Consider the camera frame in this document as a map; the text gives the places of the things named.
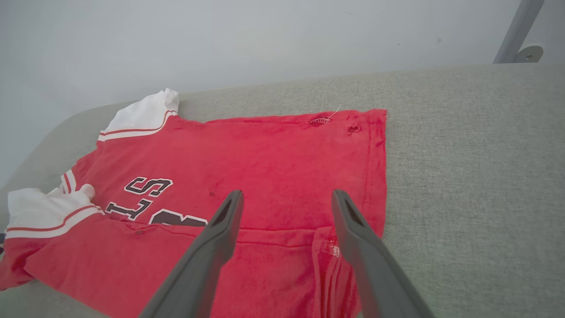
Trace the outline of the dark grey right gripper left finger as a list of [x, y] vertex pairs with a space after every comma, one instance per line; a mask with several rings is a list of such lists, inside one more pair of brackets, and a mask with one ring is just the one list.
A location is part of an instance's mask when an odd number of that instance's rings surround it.
[[221, 269], [234, 255], [243, 206], [242, 191], [229, 193], [139, 318], [210, 317]]

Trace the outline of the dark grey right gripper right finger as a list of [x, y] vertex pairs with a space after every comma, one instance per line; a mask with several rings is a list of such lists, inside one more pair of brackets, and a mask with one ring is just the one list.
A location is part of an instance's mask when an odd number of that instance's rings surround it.
[[355, 273], [363, 318], [435, 318], [351, 197], [331, 194], [339, 248]]

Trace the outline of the red jersey shirt white sleeves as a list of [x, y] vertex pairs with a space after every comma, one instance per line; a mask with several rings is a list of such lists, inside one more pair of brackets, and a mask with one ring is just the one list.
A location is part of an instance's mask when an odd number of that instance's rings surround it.
[[356, 318], [331, 193], [346, 191], [382, 235], [387, 111], [200, 123], [179, 106], [166, 89], [119, 110], [56, 189], [8, 194], [0, 292], [38, 280], [111, 318], [137, 318], [240, 190], [211, 318]]

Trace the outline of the white round stand foot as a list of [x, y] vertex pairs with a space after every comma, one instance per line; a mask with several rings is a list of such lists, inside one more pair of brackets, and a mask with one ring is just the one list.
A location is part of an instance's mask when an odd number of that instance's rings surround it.
[[514, 63], [538, 63], [543, 53], [541, 45], [529, 45], [517, 53]]

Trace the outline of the grey metal stand pole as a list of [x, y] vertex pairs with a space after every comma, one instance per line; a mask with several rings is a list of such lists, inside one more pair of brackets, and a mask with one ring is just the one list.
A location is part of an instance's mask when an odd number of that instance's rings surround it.
[[493, 60], [494, 64], [514, 63], [545, 0], [521, 0], [506, 36]]

